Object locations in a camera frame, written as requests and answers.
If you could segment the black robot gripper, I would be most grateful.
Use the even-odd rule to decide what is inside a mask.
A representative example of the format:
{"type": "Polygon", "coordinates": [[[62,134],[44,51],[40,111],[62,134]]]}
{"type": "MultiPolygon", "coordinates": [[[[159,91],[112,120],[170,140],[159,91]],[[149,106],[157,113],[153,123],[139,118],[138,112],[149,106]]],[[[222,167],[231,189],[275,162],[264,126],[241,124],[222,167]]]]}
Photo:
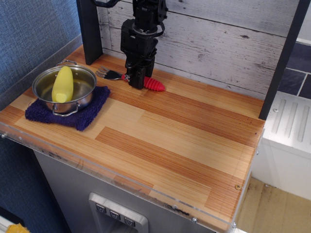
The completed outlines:
{"type": "Polygon", "coordinates": [[[144,77],[152,77],[158,40],[154,34],[135,30],[135,20],[127,19],[121,27],[121,51],[126,55],[125,67],[131,69],[129,85],[142,89],[144,77]]]}

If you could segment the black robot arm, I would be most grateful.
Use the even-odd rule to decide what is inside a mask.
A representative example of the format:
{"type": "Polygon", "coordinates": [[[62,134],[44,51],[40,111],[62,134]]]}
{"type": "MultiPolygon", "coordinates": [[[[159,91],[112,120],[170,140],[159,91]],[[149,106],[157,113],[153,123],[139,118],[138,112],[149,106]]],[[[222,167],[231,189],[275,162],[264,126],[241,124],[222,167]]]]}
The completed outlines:
{"type": "Polygon", "coordinates": [[[165,31],[163,20],[168,8],[164,0],[134,0],[134,19],[121,27],[121,51],[126,55],[126,74],[129,85],[142,89],[144,78],[154,69],[158,37],[165,31]]]}

